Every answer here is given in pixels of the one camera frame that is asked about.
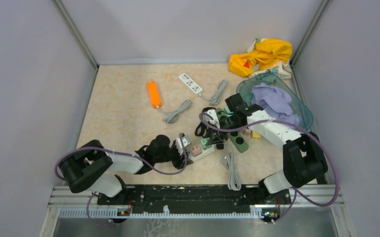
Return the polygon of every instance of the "white wall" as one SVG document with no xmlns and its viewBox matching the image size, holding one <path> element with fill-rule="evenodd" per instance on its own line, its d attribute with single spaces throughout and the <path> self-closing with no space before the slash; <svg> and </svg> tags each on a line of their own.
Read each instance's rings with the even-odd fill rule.
<svg viewBox="0 0 380 237">
<path fill-rule="evenodd" d="M 380 236 L 380 1 L 334 0 L 296 69 L 358 236 Z"/>
<path fill-rule="evenodd" d="M 99 64 L 225 62 L 256 38 L 296 48 L 321 0 L 63 0 Z"/>
<path fill-rule="evenodd" d="M 51 1 L 0 1 L 0 237 L 38 236 L 92 80 Z"/>
</svg>

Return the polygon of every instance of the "purple cloth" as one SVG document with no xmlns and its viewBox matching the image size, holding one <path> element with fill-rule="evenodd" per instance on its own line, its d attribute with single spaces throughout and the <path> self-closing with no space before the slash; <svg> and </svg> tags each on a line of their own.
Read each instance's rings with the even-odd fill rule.
<svg viewBox="0 0 380 237">
<path fill-rule="evenodd" d="M 300 123 L 301 118 L 293 113 L 290 107 L 292 98 L 283 89 L 261 83 L 253 87 L 254 98 L 253 104 L 257 104 L 273 118 L 296 125 Z"/>
</svg>

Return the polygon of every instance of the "laundry basket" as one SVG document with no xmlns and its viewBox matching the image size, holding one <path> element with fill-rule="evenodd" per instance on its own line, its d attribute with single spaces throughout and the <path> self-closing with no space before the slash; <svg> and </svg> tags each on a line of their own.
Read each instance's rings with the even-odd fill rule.
<svg viewBox="0 0 380 237">
<path fill-rule="evenodd" d="M 296 96 L 296 94 L 275 74 L 272 73 L 261 73 L 257 76 L 245 80 L 239 83 L 236 88 L 236 93 L 240 93 L 243 100 L 251 105 L 251 101 L 254 97 L 252 90 L 255 85 L 259 85 L 260 83 L 265 83 L 267 85 L 277 86 L 283 90 L 285 90 L 292 98 L 292 102 L 290 103 L 290 107 L 293 112 L 301 117 L 301 121 L 299 126 L 308 130 L 313 124 L 313 116 L 310 110 L 305 106 L 305 104 Z"/>
</svg>

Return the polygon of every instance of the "orange power strip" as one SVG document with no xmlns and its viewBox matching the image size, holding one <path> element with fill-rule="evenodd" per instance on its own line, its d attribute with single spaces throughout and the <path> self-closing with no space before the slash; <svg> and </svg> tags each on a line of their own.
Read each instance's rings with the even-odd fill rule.
<svg viewBox="0 0 380 237">
<path fill-rule="evenodd" d="M 156 109 L 157 107 L 159 108 L 162 107 L 161 97 L 159 95 L 158 88 L 156 88 L 155 82 L 154 81 L 148 82 L 146 86 L 148 87 L 148 93 L 149 93 L 149 97 L 151 99 L 153 108 Z"/>
</svg>

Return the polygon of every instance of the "yellow bag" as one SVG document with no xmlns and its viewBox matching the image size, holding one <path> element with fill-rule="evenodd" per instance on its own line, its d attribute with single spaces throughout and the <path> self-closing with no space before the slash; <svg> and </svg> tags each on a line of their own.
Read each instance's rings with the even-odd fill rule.
<svg viewBox="0 0 380 237">
<path fill-rule="evenodd" d="M 233 54 L 229 58 L 229 71 L 246 77 L 255 71 L 252 69 L 258 64 L 258 71 L 272 67 L 278 61 L 287 63 L 292 56 L 292 44 L 279 39 L 264 39 L 255 44 L 255 49 L 249 53 Z"/>
</svg>

